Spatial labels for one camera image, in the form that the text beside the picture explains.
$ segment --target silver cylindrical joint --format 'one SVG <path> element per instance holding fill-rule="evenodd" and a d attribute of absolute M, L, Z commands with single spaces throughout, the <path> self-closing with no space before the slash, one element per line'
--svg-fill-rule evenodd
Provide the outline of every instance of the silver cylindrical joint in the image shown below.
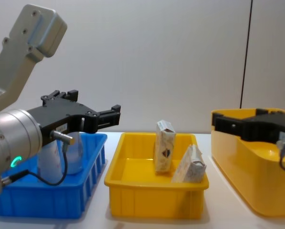
<path fill-rule="evenodd" d="M 55 130 L 51 131 L 51 137 L 54 139 L 60 140 L 69 145 L 73 145 L 75 143 L 75 139 L 73 137 L 62 134 L 59 131 L 55 131 Z"/>
<path fill-rule="evenodd" d="M 29 113 L 23 110 L 0 113 L 0 174 L 36 155 L 41 147 L 41 130 Z"/>

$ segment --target white cardboard box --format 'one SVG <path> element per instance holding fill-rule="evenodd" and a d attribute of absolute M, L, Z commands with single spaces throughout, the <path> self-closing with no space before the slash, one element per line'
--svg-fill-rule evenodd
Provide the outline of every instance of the white cardboard box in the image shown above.
<path fill-rule="evenodd" d="M 153 157 L 156 173 L 170 171 L 175 135 L 171 123 L 164 120 L 157 122 Z"/>
<path fill-rule="evenodd" d="M 171 182 L 200 183 L 203 180 L 206 165 L 202 153 L 196 145 L 189 146 L 177 167 Z"/>

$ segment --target yellow plastic bin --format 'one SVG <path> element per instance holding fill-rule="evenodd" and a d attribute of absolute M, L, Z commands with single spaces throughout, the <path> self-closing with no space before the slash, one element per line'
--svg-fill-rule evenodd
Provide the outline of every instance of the yellow plastic bin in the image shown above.
<path fill-rule="evenodd" d="M 117 217 L 199 219 L 208 178 L 199 184 L 171 183 L 189 145 L 191 134 L 176 134 L 171 173 L 156 175 L 153 164 L 155 133 L 122 134 L 104 183 L 110 188 L 110 208 Z"/>
<path fill-rule="evenodd" d="M 254 116 L 256 109 L 216 110 L 212 113 L 244 119 Z M 285 171 L 279 166 L 277 146 L 246 142 L 240 137 L 215 131 L 214 126 L 211 141 L 214 161 L 248 206 L 263 216 L 285 217 Z"/>

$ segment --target blue crate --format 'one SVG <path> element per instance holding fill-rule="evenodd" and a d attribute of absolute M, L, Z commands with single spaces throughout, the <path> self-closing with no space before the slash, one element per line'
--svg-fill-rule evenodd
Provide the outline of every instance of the blue crate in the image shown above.
<path fill-rule="evenodd" d="M 104 143 L 107 135 L 81 134 L 83 170 L 67 175 L 56 187 L 28 175 L 3 189 L 0 216 L 78 219 L 91 196 L 92 188 L 105 164 Z M 8 170 L 3 177 L 24 169 L 37 172 L 37 156 Z"/>

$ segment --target table surface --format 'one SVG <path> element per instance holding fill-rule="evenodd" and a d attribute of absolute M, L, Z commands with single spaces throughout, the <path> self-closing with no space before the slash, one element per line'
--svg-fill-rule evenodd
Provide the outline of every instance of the table surface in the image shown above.
<path fill-rule="evenodd" d="M 107 164 L 93 189 L 83 216 L 77 220 L 0 217 L 0 229 L 285 229 L 285 219 L 268 219 L 255 215 L 236 194 L 211 158 L 211 135 L 195 134 L 207 164 L 210 186 L 205 191 L 204 213 L 200 220 L 113 218 L 109 209 L 109 188 L 104 177 L 109 168 L 121 133 L 107 134 Z"/>

